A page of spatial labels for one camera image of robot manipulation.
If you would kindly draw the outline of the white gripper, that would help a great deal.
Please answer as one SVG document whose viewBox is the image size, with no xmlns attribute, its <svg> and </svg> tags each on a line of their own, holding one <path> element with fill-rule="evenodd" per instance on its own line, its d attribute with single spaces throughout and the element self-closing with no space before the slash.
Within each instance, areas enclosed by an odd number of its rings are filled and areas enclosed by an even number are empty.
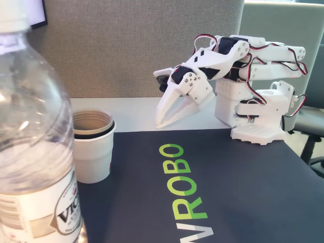
<svg viewBox="0 0 324 243">
<path fill-rule="evenodd" d="M 215 96 L 201 68 L 181 65 L 167 81 L 155 116 L 157 129 L 201 111 Z"/>
</svg>

